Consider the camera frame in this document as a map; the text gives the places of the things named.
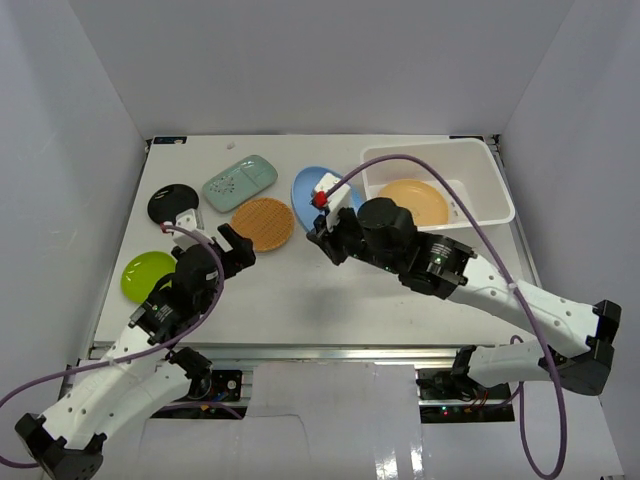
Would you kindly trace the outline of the woven wicker round plate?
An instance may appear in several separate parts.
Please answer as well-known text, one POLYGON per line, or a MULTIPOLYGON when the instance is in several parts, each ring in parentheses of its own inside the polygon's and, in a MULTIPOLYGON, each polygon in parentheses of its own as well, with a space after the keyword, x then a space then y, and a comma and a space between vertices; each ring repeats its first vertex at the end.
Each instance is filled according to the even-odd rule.
POLYGON ((295 218, 284 202, 261 197, 242 204, 231 219, 231 226, 253 242, 255 252, 264 253, 282 247, 294 232, 295 218))

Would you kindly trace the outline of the blue round plate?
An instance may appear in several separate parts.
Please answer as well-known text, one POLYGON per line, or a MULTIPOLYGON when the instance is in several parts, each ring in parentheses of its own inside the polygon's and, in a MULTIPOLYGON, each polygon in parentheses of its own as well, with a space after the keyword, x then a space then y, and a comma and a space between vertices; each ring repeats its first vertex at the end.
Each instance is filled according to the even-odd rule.
POLYGON ((302 169, 295 177, 291 187, 291 203, 294 214, 306 232, 314 230, 314 221, 321 214, 311 205, 311 193, 313 187, 327 173, 342 178, 337 172, 325 167, 311 166, 302 169))

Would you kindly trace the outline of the tan round plate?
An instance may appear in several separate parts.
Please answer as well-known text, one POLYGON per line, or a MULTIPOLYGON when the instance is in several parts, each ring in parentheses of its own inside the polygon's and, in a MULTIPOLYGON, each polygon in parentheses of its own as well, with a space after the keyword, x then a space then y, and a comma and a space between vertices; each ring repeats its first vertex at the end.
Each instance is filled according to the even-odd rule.
POLYGON ((378 197, 389 198, 410 211, 419 227, 445 225, 449 221, 449 208, 445 198, 432 186, 413 179, 393 181, 384 186, 378 197))

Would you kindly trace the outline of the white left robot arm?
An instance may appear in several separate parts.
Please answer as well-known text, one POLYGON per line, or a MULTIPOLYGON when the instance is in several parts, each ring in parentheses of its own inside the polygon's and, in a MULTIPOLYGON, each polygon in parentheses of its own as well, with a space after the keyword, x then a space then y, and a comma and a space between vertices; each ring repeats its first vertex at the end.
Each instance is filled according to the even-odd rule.
POLYGON ((173 272, 155 283, 102 359, 78 368, 81 379, 61 399, 15 425, 52 479, 93 478, 119 430, 210 390, 210 361, 180 342, 212 313, 226 280, 254 265, 253 243, 228 224, 218 228, 228 250, 196 227, 161 228, 174 237, 173 272))

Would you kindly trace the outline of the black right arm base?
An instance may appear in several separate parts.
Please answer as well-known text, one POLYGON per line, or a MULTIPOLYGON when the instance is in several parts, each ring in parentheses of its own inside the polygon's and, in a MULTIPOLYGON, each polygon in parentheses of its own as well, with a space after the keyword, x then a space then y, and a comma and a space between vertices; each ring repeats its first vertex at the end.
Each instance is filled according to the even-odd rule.
POLYGON ((510 423, 515 421, 511 387, 490 389, 458 386, 448 370, 416 371, 420 420, 423 425, 510 423))

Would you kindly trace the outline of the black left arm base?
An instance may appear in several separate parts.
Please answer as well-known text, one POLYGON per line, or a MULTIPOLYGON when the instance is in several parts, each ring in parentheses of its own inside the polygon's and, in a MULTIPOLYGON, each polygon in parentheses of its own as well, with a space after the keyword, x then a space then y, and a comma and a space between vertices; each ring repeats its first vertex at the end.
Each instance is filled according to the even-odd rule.
POLYGON ((240 405, 241 370, 211 370, 201 380, 193 380, 185 396, 158 415, 163 418, 193 420, 240 420, 246 408, 240 405))

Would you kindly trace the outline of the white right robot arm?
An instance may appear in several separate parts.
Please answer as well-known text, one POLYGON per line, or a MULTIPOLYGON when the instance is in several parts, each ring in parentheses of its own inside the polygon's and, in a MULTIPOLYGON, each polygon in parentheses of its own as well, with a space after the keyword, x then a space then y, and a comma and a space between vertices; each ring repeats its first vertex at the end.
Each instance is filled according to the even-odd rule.
POLYGON ((321 213, 306 237, 335 265, 359 260, 416 293, 473 307, 534 335, 519 344, 460 348, 451 369, 432 377, 441 391, 472 399, 504 383, 553 380, 586 396, 604 390, 620 324, 618 304, 577 303, 507 280, 471 247, 419 231, 409 211, 389 199, 321 213))

